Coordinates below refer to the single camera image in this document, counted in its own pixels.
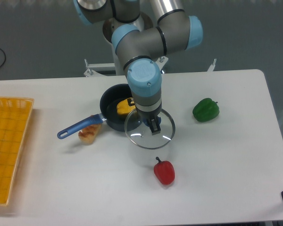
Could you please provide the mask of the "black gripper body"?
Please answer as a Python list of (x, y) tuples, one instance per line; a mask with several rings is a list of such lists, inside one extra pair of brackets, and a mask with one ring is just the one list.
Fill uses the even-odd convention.
[(154, 111), (143, 111), (139, 108), (137, 108), (137, 113), (138, 115), (143, 119), (143, 120), (151, 120), (151, 119), (156, 119), (158, 122), (161, 122), (161, 117), (158, 116), (158, 114), (161, 112), (162, 106), (159, 106), (156, 108)]

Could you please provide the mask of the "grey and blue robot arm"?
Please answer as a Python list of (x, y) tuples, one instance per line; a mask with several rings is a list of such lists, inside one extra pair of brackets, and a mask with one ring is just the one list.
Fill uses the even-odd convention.
[(196, 16), (188, 16), (179, 0), (153, 0), (157, 26), (139, 30), (137, 0), (76, 0), (75, 9), (86, 24), (114, 19), (111, 44), (126, 75), (136, 111), (153, 135), (160, 132), (162, 75), (156, 60), (201, 44), (203, 28)]

